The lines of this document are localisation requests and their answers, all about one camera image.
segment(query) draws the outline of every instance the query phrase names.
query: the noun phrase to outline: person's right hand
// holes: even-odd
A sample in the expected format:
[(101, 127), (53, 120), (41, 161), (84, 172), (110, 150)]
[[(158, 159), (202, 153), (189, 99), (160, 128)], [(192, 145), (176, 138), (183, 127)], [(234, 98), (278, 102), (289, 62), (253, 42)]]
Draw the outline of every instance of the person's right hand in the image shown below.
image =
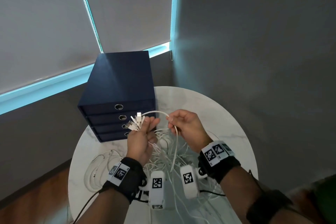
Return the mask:
[(168, 128), (171, 132), (176, 135), (174, 128), (176, 126), (194, 152), (200, 153), (205, 146), (212, 142), (196, 113), (180, 109), (172, 112), (166, 119), (169, 121)]

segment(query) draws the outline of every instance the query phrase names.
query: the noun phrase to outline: black wrist strap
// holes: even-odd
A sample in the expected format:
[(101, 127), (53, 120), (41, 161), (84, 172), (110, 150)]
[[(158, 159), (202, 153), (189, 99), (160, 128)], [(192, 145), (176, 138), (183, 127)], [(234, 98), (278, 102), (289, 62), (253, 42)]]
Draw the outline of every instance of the black wrist strap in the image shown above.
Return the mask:
[(199, 154), (198, 160), (199, 167), (203, 169), (210, 178), (215, 179), (217, 183), (220, 183), (224, 176), (232, 168), (240, 166), (240, 162), (234, 156), (229, 156), (225, 159), (222, 159), (213, 167), (210, 166), (203, 152)]
[(264, 192), (250, 206), (246, 219), (251, 224), (268, 224), (281, 208), (292, 204), (292, 201), (279, 190)]
[(146, 185), (146, 175), (141, 164), (132, 158), (125, 157), (121, 160), (121, 163), (126, 167), (129, 167), (129, 169), (127, 170), (125, 166), (114, 166), (115, 170), (112, 168), (109, 173), (109, 175), (113, 177), (113, 180), (120, 184), (114, 184), (113, 182), (107, 180), (103, 185), (103, 189), (114, 188), (116, 191), (123, 194), (131, 204), (135, 195), (139, 191), (139, 186)]

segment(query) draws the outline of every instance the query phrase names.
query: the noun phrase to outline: floor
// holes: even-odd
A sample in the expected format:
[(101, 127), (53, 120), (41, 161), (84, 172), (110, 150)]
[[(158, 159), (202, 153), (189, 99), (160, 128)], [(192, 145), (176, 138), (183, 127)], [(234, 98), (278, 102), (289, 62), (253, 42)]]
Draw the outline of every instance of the floor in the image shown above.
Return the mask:
[(46, 180), (10, 205), (0, 209), (0, 223), (69, 224), (69, 168)]

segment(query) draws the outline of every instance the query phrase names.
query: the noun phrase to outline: green object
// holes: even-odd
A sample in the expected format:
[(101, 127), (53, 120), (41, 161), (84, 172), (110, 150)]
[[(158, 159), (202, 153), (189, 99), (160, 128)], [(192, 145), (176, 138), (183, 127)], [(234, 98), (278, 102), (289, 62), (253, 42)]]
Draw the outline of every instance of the green object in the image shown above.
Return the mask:
[(336, 175), (315, 189), (316, 204), (325, 220), (336, 224)]

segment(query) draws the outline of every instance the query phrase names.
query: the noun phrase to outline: drawer unit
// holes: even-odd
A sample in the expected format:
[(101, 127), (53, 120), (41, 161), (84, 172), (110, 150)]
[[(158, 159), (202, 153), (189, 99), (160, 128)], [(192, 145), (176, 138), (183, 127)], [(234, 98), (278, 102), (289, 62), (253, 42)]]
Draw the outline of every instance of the drawer unit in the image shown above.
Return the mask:
[(100, 142), (127, 138), (130, 116), (156, 110), (148, 51), (99, 54), (78, 108)]

